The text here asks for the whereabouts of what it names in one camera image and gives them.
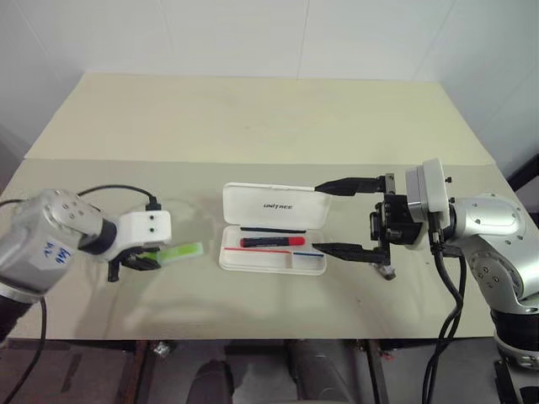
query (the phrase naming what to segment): white wall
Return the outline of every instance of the white wall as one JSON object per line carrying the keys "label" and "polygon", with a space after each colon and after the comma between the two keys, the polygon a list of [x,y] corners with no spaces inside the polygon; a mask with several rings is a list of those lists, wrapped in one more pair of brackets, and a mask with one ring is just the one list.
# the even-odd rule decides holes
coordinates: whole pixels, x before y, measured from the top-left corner
{"label": "white wall", "polygon": [[509,175],[539,147],[538,15],[537,0],[0,0],[0,187],[87,70],[441,81]]}
{"label": "white wall", "polygon": [[539,177],[516,191],[516,196],[529,212],[539,212]]}

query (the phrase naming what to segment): marker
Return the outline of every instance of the marker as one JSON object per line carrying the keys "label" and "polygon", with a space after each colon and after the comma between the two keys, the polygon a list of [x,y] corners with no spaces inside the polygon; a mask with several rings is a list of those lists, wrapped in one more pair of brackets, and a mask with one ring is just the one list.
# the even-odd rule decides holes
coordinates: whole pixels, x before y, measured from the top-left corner
{"label": "marker", "polygon": [[247,253],[279,253],[279,254],[291,254],[288,250],[265,250],[262,248],[238,248],[238,247],[225,247],[228,251],[243,251]]}
{"label": "marker", "polygon": [[239,245],[243,248],[302,246],[304,244],[305,237],[255,237],[242,238],[239,241]]}

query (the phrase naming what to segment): tabletop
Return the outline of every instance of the tabletop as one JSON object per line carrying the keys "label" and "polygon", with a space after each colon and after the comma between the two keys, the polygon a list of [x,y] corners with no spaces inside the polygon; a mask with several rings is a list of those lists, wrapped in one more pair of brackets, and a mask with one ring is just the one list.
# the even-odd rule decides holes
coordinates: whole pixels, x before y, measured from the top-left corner
{"label": "tabletop", "polygon": [[[48,338],[434,338],[452,308],[426,241],[392,248],[397,278],[328,258],[323,275],[256,274],[218,266],[222,187],[228,182],[313,186],[395,173],[439,157],[450,196],[516,199],[490,155],[437,83],[86,75],[3,194],[128,183],[155,193],[173,217],[173,243],[205,253],[158,271],[120,271],[80,253],[47,295]],[[379,194],[334,198],[330,242],[371,247]],[[140,209],[124,190],[88,195],[112,214]],[[0,215],[0,231],[9,215]],[[456,263],[448,260],[456,275]],[[34,338],[39,308],[14,337]],[[458,336],[492,335],[488,307],[468,277]]]}

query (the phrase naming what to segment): floor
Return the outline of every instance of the floor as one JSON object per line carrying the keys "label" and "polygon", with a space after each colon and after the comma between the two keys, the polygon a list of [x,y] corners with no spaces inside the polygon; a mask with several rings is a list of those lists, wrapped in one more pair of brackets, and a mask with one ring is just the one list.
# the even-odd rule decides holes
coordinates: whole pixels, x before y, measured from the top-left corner
{"label": "floor", "polygon": [[[331,358],[357,403],[372,403],[366,354],[351,342],[317,341]],[[31,360],[34,345],[0,351],[0,399]],[[152,357],[142,382],[139,404],[184,403],[197,369],[211,359],[226,360],[236,387],[234,404],[264,404],[296,398],[282,341],[183,341],[165,359]],[[419,402],[424,366],[432,346],[392,351],[382,359],[392,404]],[[27,384],[13,400],[22,403],[115,403],[128,353],[47,343]],[[499,402],[494,386],[497,359],[491,338],[454,342],[442,357],[434,402]],[[519,372],[516,383],[533,384],[536,374]]]}

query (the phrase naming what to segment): red marker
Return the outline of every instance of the red marker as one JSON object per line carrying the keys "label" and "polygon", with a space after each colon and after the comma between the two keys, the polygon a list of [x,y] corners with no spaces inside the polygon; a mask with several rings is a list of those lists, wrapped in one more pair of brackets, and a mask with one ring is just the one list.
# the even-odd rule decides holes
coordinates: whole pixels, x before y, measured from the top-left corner
{"label": "red marker", "polygon": [[239,245],[243,248],[302,246],[304,244],[305,237],[255,237],[242,238],[239,241]]}
{"label": "red marker", "polygon": [[292,254],[288,250],[266,250],[263,248],[239,248],[239,247],[225,247],[228,251],[243,251],[248,253],[278,253],[278,254]]}

